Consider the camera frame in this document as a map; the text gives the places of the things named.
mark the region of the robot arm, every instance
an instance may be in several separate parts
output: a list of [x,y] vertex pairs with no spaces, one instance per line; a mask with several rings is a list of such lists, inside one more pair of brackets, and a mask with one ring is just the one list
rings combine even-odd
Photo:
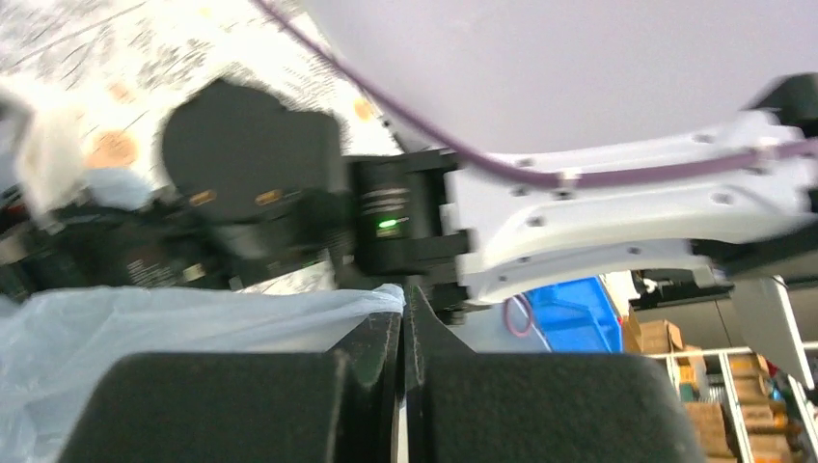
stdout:
[[[771,149],[777,159],[757,169],[587,190],[570,180],[557,190],[537,189],[465,166],[447,174],[450,203],[442,207],[448,230],[472,231],[473,252],[457,258],[458,281],[472,301],[497,303],[618,270],[708,267],[713,262],[693,240],[752,243],[813,220],[806,191],[815,185],[814,161],[806,154],[816,146],[802,139],[800,130],[756,111],[676,137],[548,157],[509,156],[533,170],[578,167],[588,173],[706,161],[763,140],[794,144]],[[789,155],[798,150],[804,155]],[[698,282],[715,280],[703,275]]]

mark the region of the floral pattern surface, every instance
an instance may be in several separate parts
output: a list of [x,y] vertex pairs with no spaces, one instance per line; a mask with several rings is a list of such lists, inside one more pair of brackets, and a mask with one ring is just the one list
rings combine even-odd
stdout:
[[[323,42],[297,1],[275,2]],[[0,73],[82,93],[87,165],[126,166],[155,187],[168,183],[157,143],[163,121],[216,77],[265,90],[290,109],[333,114],[344,153],[398,153],[355,87],[244,0],[0,0]],[[249,290],[331,282],[321,263]]]

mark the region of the black electronics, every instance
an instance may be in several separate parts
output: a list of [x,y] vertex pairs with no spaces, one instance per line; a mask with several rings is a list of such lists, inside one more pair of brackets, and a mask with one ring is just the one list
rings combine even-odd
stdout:
[[300,204],[333,204],[324,213],[344,220],[344,199],[334,195],[345,188],[339,133],[329,115],[290,112],[273,95],[223,80],[168,119],[168,177],[236,258],[243,285],[319,260],[326,217]]
[[[287,111],[273,95],[217,80],[176,108],[161,133],[171,199],[128,211],[80,198],[41,227],[17,189],[7,192],[0,294],[240,289],[315,263],[354,213],[339,131],[331,116]],[[351,253],[351,239],[343,244]]]

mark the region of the plastic bag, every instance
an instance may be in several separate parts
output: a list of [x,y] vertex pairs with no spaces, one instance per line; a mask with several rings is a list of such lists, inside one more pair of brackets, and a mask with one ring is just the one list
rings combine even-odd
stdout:
[[[11,303],[0,300],[0,304]],[[54,461],[100,376],[145,351],[321,352],[399,286],[271,296],[182,288],[36,295],[0,316],[0,462]]]

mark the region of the purple cable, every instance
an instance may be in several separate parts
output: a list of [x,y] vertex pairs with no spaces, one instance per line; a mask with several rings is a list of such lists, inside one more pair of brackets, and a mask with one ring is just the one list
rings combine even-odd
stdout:
[[[558,188],[561,185],[561,178],[556,173],[535,172],[531,170],[514,167],[510,164],[497,161],[478,150],[469,147],[467,144],[456,140],[443,130],[426,121],[420,115],[414,114],[408,108],[402,106],[390,96],[384,94],[367,81],[355,69],[348,67],[333,59],[321,47],[311,41],[304,33],[292,27],[286,16],[277,8],[265,3],[264,0],[250,0],[270,19],[281,24],[299,43],[309,48],[312,53],[324,60],[329,66],[345,75],[350,81],[370,94],[388,112],[409,122],[419,131],[425,133],[432,139],[449,147],[462,160],[471,162],[498,177],[513,180],[515,182],[533,185],[540,188]],[[818,154],[818,139],[810,139],[788,145],[776,147],[777,157],[787,159],[803,154]],[[755,166],[760,160],[760,154],[754,150],[732,154],[716,159],[698,161],[688,164],[673,164],[668,166],[647,167],[640,169],[629,169],[624,171],[594,172],[583,174],[576,182],[577,188],[600,188],[611,186],[624,186],[649,182],[674,181],[689,177],[707,176],[729,172],[738,169],[746,169]]]

